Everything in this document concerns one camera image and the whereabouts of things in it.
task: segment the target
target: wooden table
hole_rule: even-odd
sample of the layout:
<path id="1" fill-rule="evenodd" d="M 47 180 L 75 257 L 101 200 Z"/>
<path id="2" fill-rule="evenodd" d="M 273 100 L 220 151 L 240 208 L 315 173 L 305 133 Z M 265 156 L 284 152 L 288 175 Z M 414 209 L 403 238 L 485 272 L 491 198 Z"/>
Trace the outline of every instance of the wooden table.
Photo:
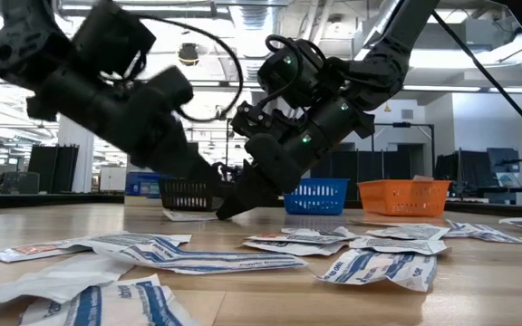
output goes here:
<path id="1" fill-rule="evenodd" d="M 459 222 L 492 225 L 511 235 L 522 231 L 499 225 L 498 217 L 446 213 Z M 339 225 L 361 234 L 372 227 L 350 219 L 389 220 L 346 210 L 342 216 L 286 216 L 281 208 L 257 209 L 232 221 L 172 223 L 158 209 L 122 205 L 78 205 L 0 210 L 0 248 L 127 230 L 138 233 L 193 234 L 190 251 L 255 251 L 239 246 L 243 237 L 286 227 Z M 442 218 L 413 219 L 443 224 Z M 522 244 L 448 239 L 452 253 L 439 259 L 428 293 L 390 282 L 365 286 L 323 283 L 339 256 L 308 257 L 301 269 L 190 276 L 135 267 L 123 278 L 158 273 L 190 314 L 203 325 L 522 325 Z M 22 263 L 0 263 L 0 283 L 37 272 L 70 255 Z M 0 325 L 17 324 L 32 299 L 0 304 Z"/>

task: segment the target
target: black basket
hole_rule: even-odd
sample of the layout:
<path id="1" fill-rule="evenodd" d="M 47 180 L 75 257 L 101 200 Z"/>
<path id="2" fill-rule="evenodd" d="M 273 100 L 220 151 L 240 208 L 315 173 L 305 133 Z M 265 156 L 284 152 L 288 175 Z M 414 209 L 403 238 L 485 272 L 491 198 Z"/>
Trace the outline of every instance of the black basket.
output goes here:
<path id="1" fill-rule="evenodd" d="M 162 177 L 159 180 L 159 190 L 162 206 L 165 208 L 190 211 L 213 210 L 213 195 L 205 182 Z"/>

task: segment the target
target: blue basket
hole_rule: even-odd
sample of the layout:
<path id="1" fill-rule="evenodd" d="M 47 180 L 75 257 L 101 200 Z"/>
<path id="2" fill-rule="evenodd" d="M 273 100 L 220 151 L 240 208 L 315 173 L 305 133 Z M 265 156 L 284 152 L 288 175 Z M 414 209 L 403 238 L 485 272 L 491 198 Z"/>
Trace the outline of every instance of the blue basket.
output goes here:
<path id="1" fill-rule="evenodd" d="M 304 178 L 291 195 L 285 195 L 287 214 L 340 215 L 349 179 Z"/>

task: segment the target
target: desk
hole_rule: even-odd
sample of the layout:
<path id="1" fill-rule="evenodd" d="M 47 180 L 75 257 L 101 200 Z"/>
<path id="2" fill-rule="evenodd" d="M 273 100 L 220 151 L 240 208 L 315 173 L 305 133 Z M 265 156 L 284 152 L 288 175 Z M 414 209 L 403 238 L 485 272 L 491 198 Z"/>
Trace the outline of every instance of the desk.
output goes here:
<path id="1" fill-rule="evenodd" d="M 493 225 L 512 235 L 522 231 L 499 225 L 496 216 L 445 214 L 460 222 Z M 277 232 L 281 227 L 334 228 L 366 216 L 346 210 L 342 216 L 286 216 L 283 208 L 262 208 L 230 222 L 172 223 L 154 208 L 96 204 L 0 210 L 0 248 L 120 230 L 140 233 L 193 234 L 185 250 L 252 252 L 243 237 Z M 441 218 L 416 219 L 436 221 Z M 348 225 L 355 233 L 371 227 Z M 365 286 L 322 283 L 333 257 L 308 257 L 302 269 L 191 276 L 135 267 L 123 278 L 158 273 L 190 314 L 203 325 L 522 325 L 522 244 L 448 239 L 452 253 L 439 259 L 428 293 L 390 282 Z M 69 255 L 15 264 L 0 263 L 0 283 L 37 272 Z M 0 304 L 0 325 L 16 325 L 31 300 Z"/>

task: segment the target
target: orange basket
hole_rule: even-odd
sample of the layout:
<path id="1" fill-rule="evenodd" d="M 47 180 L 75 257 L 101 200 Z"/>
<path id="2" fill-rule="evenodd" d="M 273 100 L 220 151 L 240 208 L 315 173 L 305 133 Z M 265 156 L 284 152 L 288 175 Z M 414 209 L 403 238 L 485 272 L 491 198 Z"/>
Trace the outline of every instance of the orange basket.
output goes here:
<path id="1" fill-rule="evenodd" d="M 441 216 L 450 181 L 379 180 L 358 184 L 363 210 L 388 216 Z"/>

